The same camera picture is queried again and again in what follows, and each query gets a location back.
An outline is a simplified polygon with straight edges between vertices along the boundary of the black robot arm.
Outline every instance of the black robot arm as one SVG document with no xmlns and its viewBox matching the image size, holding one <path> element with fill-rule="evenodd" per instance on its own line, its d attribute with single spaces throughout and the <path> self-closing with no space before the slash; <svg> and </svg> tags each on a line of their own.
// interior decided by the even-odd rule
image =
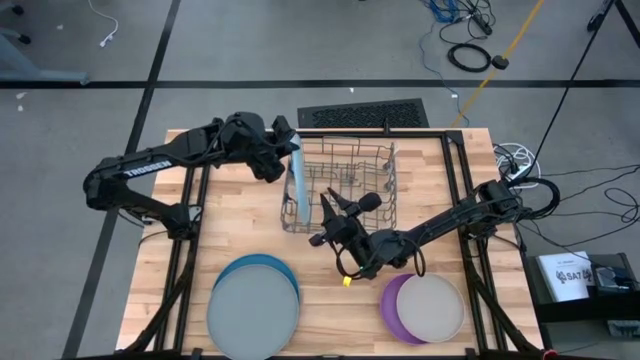
<svg viewBox="0 0 640 360">
<path fill-rule="evenodd" d="M 182 167 L 246 163 L 257 179 L 277 180 L 284 172 L 280 158 L 298 147 L 290 142 L 294 131 L 283 116 L 266 132 L 262 118 L 253 113 L 235 113 L 226 121 L 191 129 L 168 144 L 133 154 L 103 159 L 84 180 L 87 205 L 96 210 L 122 208 L 137 219 L 162 222 L 171 239 L 189 239 L 199 211 L 184 204 L 168 205 L 137 193 L 126 180 L 160 170 Z"/>
<path fill-rule="evenodd" d="M 522 206 L 509 189 L 524 182 L 536 182 L 547 186 L 553 195 L 549 204 L 536 211 Z M 356 280 L 375 278 L 384 265 L 401 268 L 407 264 L 407 260 L 411 256 L 414 257 L 418 275 L 422 276 L 425 266 L 420 247 L 431 241 L 458 228 L 462 229 L 463 236 L 470 239 L 489 237 L 495 234 L 496 225 L 545 216 L 552 212 L 560 202 L 560 192 L 557 186 L 544 179 L 522 178 L 511 182 L 493 180 L 479 185 L 472 194 L 462 199 L 453 208 L 411 230 L 385 229 L 368 234 L 357 216 L 363 211 L 375 210 L 381 204 L 380 197 L 375 193 L 369 193 L 356 203 L 342 198 L 331 189 L 328 192 L 340 209 L 345 212 L 345 215 L 336 214 L 326 197 L 320 195 L 324 211 L 322 226 L 325 232 L 314 235 L 309 242 L 313 246 L 329 243 L 336 253 L 338 271 L 343 276 Z M 341 245 L 342 248 L 336 249 L 336 244 Z M 349 251 L 359 267 L 359 270 L 354 274 L 348 274 L 342 266 L 340 255 L 345 250 Z M 423 262 L 422 269 L 418 267 L 418 256 Z M 529 343 L 511 322 L 484 285 L 475 268 L 473 266 L 470 268 L 469 279 L 473 287 L 503 326 L 518 351 L 540 353 L 540 350 Z"/>
</svg>

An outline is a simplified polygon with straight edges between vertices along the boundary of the yellow cable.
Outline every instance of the yellow cable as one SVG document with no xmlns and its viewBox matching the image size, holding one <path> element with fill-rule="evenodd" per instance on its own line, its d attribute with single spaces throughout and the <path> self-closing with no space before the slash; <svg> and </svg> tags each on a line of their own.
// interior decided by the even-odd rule
<svg viewBox="0 0 640 360">
<path fill-rule="evenodd" d="M 529 29 L 529 25 L 531 25 L 531 22 L 538 14 L 538 10 L 540 10 L 540 7 L 542 7 L 543 3 L 544 3 L 544 0 L 538 0 L 538 3 L 536 4 L 536 6 L 534 6 L 531 12 L 529 13 L 529 17 L 524 22 L 524 24 L 522 24 L 522 27 L 520 28 L 520 32 L 518 33 L 518 35 L 516 35 L 516 38 L 513 39 L 513 42 L 507 48 L 507 51 L 505 51 L 504 54 L 502 55 L 503 58 L 508 59 L 509 56 L 511 56 L 511 53 L 516 49 L 518 42 L 520 41 L 520 39 L 522 39 L 522 36 L 524 36 L 524 33 L 527 32 L 527 29 Z M 497 74 L 497 71 L 495 68 L 493 68 L 493 70 L 491 70 L 491 72 L 489 73 L 489 76 L 487 76 L 487 78 L 480 84 L 480 86 L 476 88 L 476 90 L 473 92 L 469 100 L 467 100 L 467 102 L 464 104 L 464 106 L 462 107 L 462 110 L 458 114 L 458 117 L 456 117 L 456 121 L 454 121 L 451 124 L 451 127 L 458 127 L 460 120 L 464 117 L 465 113 L 467 112 L 467 110 L 469 110 L 471 105 L 473 105 L 473 103 L 476 101 L 476 98 L 478 98 L 478 95 L 480 95 L 480 93 L 482 92 L 482 89 L 484 89 L 484 87 L 489 83 L 489 81 L 491 81 L 491 79 L 493 79 L 496 76 L 496 74 Z"/>
</svg>

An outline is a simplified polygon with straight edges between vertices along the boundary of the butcher block tabletop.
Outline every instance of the butcher block tabletop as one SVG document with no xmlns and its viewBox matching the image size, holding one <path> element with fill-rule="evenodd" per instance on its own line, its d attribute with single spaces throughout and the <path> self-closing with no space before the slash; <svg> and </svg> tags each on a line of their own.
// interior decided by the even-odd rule
<svg viewBox="0 0 640 360">
<path fill-rule="evenodd" d="M 169 130 L 171 141 L 183 130 Z M 498 179 L 493 147 L 487 129 L 464 129 L 465 147 L 473 184 Z M 452 199 L 439 139 L 363 138 L 362 144 L 396 149 L 397 229 L 408 230 L 450 208 Z M 456 149 L 451 147 L 458 188 L 464 196 L 462 173 Z M 192 191 L 195 203 L 200 170 Z M 164 203 L 180 202 L 185 169 L 172 168 L 157 174 L 153 198 Z M 427 271 L 451 281 L 465 301 L 465 322 L 451 340 L 422 346 L 396 340 L 380 317 L 379 300 L 385 285 L 396 275 L 414 273 L 413 261 L 403 269 L 383 268 L 375 279 L 353 281 L 344 287 L 329 246 L 312 247 L 308 234 L 285 232 L 280 220 L 284 176 L 272 183 L 254 179 L 244 164 L 212 169 L 202 216 L 195 275 L 190 297 L 183 349 L 199 347 L 205 354 L 221 354 L 210 340 L 206 309 L 213 284 L 230 262 L 246 254 L 266 253 L 286 262 L 300 283 L 300 319 L 291 341 L 280 355 L 463 355 L 476 348 L 476 334 L 469 308 L 457 232 L 433 241 L 422 250 Z M 143 236 L 162 231 L 160 224 L 147 226 Z M 512 227 L 502 225 L 498 235 L 515 242 Z M 182 264 L 188 244 L 183 244 Z M 118 349 L 129 345 L 160 306 L 172 240 L 166 234 L 150 237 L 140 245 L 129 297 L 120 328 Z M 477 248 L 471 245 L 475 254 Z M 534 345 L 542 347 L 523 264 L 515 246 L 489 240 L 489 260 L 500 305 Z M 165 346 L 173 343 L 178 304 L 170 316 Z M 481 301 L 484 327 L 490 348 L 495 336 L 488 309 Z"/>
</svg>

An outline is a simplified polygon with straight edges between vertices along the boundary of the dish rack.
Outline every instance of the dish rack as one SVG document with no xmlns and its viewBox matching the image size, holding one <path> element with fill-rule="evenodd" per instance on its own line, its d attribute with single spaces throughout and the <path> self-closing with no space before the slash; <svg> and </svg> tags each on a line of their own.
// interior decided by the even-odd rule
<svg viewBox="0 0 640 360">
<path fill-rule="evenodd" d="M 367 232 L 396 227 L 397 178 L 395 146 L 363 144 L 358 138 L 324 137 L 303 139 L 304 176 L 311 221 L 306 224 L 298 218 L 298 199 L 289 160 L 280 220 L 282 228 L 292 233 L 316 233 L 324 229 L 320 194 L 330 201 L 336 213 L 341 210 L 331 198 L 331 187 L 345 199 L 358 201 L 363 195 L 375 192 L 382 205 L 359 216 Z"/>
</svg>

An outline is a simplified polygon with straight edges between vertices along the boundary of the stack of plates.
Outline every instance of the stack of plates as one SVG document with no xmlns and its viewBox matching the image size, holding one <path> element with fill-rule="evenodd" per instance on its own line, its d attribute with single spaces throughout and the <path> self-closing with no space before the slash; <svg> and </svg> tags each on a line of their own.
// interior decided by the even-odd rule
<svg viewBox="0 0 640 360">
<path fill-rule="evenodd" d="M 247 255 L 229 264 L 213 286 L 209 335 L 232 360 L 267 359 L 289 342 L 299 308 L 291 269 L 271 255 Z"/>
<path fill-rule="evenodd" d="M 404 274 L 382 293 L 380 313 L 389 331 L 411 345 L 453 338 L 464 322 L 464 301 L 458 289 L 436 274 Z"/>
</svg>

